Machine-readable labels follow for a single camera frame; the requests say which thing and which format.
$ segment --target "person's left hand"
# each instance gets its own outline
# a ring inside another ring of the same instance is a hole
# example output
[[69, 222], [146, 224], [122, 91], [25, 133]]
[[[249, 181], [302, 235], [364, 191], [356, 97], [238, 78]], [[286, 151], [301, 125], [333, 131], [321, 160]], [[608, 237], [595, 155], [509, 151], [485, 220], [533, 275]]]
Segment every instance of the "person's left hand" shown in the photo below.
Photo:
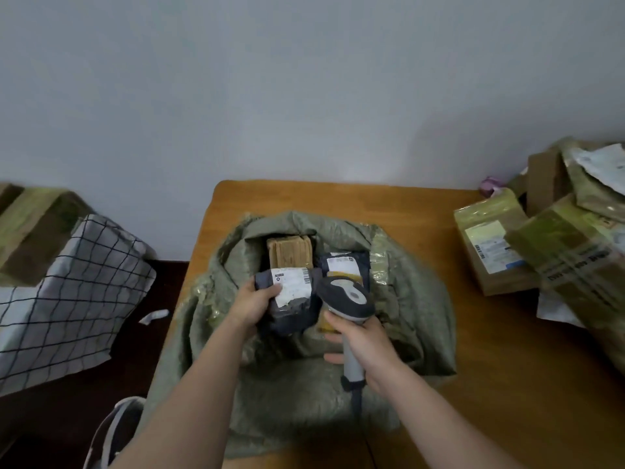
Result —
[[226, 317], [241, 325], [246, 331], [253, 330], [254, 325], [267, 311], [270, 299], [277, 296], [281, 290], [282, 285], [275, 284], [264, 290], [256, 291], [254, 277], [252, 277], [239, 288], [234, 304], [232, 304]]

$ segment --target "checkered cloth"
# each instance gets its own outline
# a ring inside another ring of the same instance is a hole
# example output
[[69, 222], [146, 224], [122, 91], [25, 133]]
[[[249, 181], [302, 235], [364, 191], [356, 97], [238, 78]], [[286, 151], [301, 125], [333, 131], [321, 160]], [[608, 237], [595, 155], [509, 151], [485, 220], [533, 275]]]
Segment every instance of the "checkered cloth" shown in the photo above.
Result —
[[110, 359], [122, 323], [156, 272], [149, 248], [91, 214], [32, 288], [0, 287], [0, 396]]

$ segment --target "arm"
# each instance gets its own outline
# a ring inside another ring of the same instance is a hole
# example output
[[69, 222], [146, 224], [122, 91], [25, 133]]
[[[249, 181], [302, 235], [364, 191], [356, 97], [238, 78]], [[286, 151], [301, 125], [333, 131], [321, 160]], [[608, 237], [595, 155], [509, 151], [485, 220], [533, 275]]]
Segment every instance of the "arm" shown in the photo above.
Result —
[[[367, 383], [392, 404], [431, 468], [522, 468], [399, 360], [377, 318], [371, 318], [362, 327], [332, 313], [327, 313], [326, 319], [347, 337], [366, 371]], [[340, 342], [336, 334], [326, 338]], [[324, 357], [329, 362], [342, 363], [340, 354]]]
[[253, 278], [240, 288], [199, 358], [112, 469], [221, 468], [243, 343], [280, 289], [254, 291]]

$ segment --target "wooden table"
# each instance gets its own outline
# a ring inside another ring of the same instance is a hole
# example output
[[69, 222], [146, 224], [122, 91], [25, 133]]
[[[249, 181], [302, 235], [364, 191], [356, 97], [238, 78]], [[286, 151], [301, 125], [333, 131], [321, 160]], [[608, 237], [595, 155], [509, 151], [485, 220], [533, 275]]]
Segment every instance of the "wooden table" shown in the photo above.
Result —
[[[181, 296], [245, 212], [291, 209], [375, 223], [446, 283], [457, 317], [458, 376], [441, 393], [533, 468], [625, 466], [625, 379], [584, 330], [535, 317], [535, 292], [485, 298], [452, 212], [474, 191], [269, 180], [215, 188]], [[379, 469], [425, 467], [407, 433], [369, 439]], [[224, 463], [224, 468], [373, 468], [363, 440], [336, 441]]]

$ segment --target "forearm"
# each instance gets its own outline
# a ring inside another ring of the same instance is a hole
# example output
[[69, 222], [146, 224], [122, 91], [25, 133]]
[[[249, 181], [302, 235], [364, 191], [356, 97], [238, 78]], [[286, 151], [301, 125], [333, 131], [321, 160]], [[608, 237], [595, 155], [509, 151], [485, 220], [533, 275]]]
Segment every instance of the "forearm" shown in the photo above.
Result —
[[244, 340], [226, 318], [114, 469], [220, 468]]
[[432, 469], [521, 467], [407, 366], [390, 369], [384, 380], [385, 394]]

